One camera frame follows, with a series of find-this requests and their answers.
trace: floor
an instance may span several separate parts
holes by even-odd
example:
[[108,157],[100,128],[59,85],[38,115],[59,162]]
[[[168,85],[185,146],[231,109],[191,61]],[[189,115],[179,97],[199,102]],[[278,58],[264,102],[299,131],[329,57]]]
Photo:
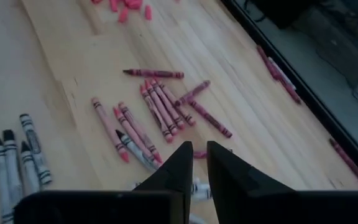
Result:
[[[294,189],[358,189],[329,145],[329,133],[305,104],[296,105],[272,81],[255,43],[224,6],[211,0],[148,2],[153,21],[131,13],[124,26],[116,24],[107,1],[97,13],[87,5],[99,21],[91,29],[77,0],[0,0],[0,135],[12,129],[18,141],[25,139],[19,115],[31,114],[53,175],[47,189],[127,190],[150,175],[132,156],[125,165],[116,155],[90,103],[95,95],[111,116],[112,105],[125,101],[163,159],[183,141],[202,149],[215,140]],[[232,139],[193,111],[197,126],[167,144],[137,92],[143,80],[121,72],[140,66],[184,70],[182,83],[167,83],[177,95],[210,79],[211,88],[197,100],[233,132]],[[193,171],[208,181],[205,161],[194,161]],[[191,211],[218,222],[212,200]]]
[[[252,18],[261,17],[252,3],[248,9]],[[280,30],[268,19],[257,25],[358,142],[358,101],[352,97],[346,79],[315,53],[314,40],[296,29]]]

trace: black machine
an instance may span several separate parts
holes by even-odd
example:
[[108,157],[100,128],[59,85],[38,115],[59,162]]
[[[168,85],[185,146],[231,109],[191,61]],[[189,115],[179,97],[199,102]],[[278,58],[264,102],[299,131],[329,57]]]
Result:
[[[358,192],[296,191],[216,142],[207,149],[220,223],[358,223]],[[14,223],[188,223],[192,176],[193,147],[184,142],[133,191],[40,192],[15,207]]]

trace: wood grain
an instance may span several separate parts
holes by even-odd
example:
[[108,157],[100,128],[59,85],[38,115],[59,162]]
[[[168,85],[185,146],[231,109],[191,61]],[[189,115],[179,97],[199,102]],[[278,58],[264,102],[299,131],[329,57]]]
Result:
[[[150,175],[134,157],[126,165],[117,156],[93,111],[94,96],[120,129],[111,107],[125,101],[163,159],[183,141],[204,149],[215,140],[294,189],[358,189],[327,131],[271,79],[254,42],[217,2],[149,0],[153,20],[131,11],[126,24],[116,22],[107,1],[22,3],[0,0],[0,134],[11,128],[25,139],[19,115],[31,114],[54,176],[50,189],[128,189]],[[211,80],[197,101],[232,139],[187,107],[198,124],[167,144],[139,94],[143,80],[121,72],[128,68],[184,71],[184,80],[165,82],[177,96]],[[205,161],[195,161],[203,181],[206,171]],[[212,201],[192,212],[217,223]]]

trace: wooden table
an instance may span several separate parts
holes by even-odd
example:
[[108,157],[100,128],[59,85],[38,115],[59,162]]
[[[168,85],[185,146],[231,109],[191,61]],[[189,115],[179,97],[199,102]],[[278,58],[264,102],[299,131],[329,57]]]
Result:
[[[107,1],[0,0],[0,135],[13,129],[25,139],[19,115],[33,117],[53,174],[48,189],[122,190],[150,175],[134,157],[124,164],[117,156],[93,96],[112,118],[112,105],[125,101],[164,159],[185,140],[196,150],[215,140],[294,189],[358,189],[327,131],[271,79],[254,42],[218,2],[145,3],[153,21],[134,11],[117,24]],[[197,100],[233,137],[188,108],[197,126],[167,144],[139,94],[142,79],[123,75],[127,68],[184,71],[184,80],[166,82],[176,95],[211,80]],[[205,161],[195,161],[194,173],[208,181]],[[217,223],[212,201],[192,212]]]

